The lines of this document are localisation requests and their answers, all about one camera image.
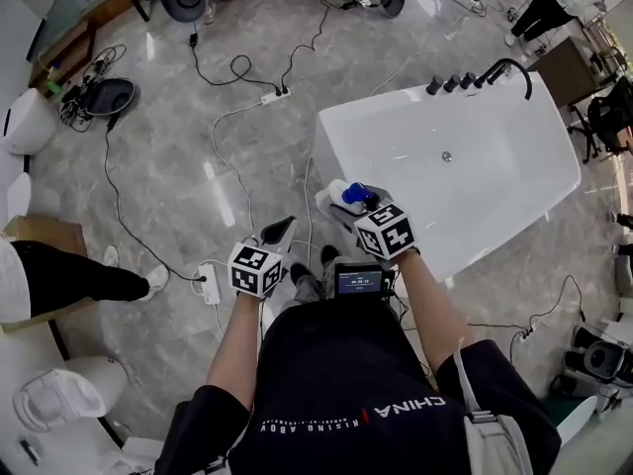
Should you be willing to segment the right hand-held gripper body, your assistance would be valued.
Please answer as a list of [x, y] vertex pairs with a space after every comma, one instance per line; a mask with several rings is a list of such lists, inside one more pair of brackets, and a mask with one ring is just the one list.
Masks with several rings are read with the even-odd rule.
[[408, 215], [393, 200], [355, 221], [354, 229], [362, 249], [385, 261], [415, 246]]

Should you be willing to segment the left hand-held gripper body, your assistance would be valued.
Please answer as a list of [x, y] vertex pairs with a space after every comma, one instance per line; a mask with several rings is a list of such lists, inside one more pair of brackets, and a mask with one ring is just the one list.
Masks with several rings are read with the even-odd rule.
[[289, 274], [289, 255], [284, 253], [283, 240], [263, 244], [255, 236], [246, 237], [235, 244], [228, 259], [228, 285], [237, 293], [271, 298]]

